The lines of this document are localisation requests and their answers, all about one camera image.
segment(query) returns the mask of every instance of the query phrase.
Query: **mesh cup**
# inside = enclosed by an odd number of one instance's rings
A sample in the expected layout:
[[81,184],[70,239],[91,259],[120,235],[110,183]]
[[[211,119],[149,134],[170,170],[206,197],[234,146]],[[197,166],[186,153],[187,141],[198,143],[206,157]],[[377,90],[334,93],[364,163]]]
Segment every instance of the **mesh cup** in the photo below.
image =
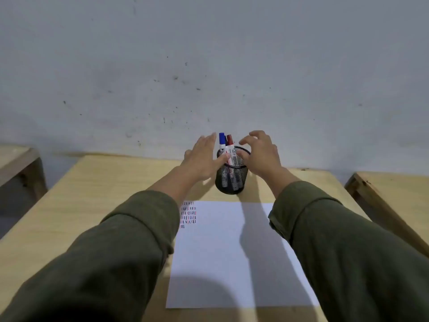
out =
[[[249,155],[250,152],[242,147],[234,146],[235,150],[244,150]],[[217,156],[221,155],[221,151],[217,151]],[[244,189],[244,183],[246,182],[246,176],[248,172],[247,166],[244,166],[243,158],[237,155],[239,166],[232,166],[224,164],[217,170],[216,180],[214,184],[217,189],[227,195],[237,195]]]

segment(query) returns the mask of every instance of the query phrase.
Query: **shirt cuff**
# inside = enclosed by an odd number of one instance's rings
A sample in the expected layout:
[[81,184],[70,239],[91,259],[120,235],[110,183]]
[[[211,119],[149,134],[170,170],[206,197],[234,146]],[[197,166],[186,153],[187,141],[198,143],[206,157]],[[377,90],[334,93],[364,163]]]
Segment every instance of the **shirt cuff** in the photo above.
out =
[[274,202],[268,215],[269,225],[290,243],[299,215],[308,205],[319,200],[333,200],[341,204],[340,201],[311,183],[305,181],[290,183]]
[[127,215],[144,224],[153,234],[163,253],[172,254],[172,242],[180,224],[176,202],[163,192],[147,190],[132,195],[101,221],[115,215]]

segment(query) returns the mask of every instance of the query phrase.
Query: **white wall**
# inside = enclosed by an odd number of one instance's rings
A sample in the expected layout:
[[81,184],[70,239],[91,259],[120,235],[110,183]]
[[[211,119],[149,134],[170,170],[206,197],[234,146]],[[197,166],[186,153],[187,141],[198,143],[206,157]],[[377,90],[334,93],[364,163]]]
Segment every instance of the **white wall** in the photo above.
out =
[[181,158],[201,134],[252,129],[284,165],[429,174],[428,13],[429,0],[0,0],[0,141],[36,146],[50,185],[76,161],[63,152]]

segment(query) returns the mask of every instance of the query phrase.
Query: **person's left hand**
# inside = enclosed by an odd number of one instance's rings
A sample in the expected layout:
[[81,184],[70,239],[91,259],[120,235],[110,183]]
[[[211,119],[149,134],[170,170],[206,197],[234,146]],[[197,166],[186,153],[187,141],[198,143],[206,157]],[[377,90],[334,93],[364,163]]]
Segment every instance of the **person's left hand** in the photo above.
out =
[[185,151],[185,159],[180,166],[187,167],[189,174],[195,175],[197,181],[204,181],[212,177],[229,159],[229,154],[224,153],[213,160],[215,142],[216,133],[201,136],[192,150]]

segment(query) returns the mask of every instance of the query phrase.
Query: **green sleeve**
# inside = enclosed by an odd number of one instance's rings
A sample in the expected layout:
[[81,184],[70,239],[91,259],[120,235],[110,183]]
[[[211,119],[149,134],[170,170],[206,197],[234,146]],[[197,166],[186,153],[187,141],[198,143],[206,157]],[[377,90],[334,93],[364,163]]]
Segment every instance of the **green sleeve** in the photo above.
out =
[[179,221],[168,195],[132,195],[27,280],[0,321],[139,322]]
[[330,322],[429,320],[429,259],[402,239],[307,182],[288,185],[269,219]]

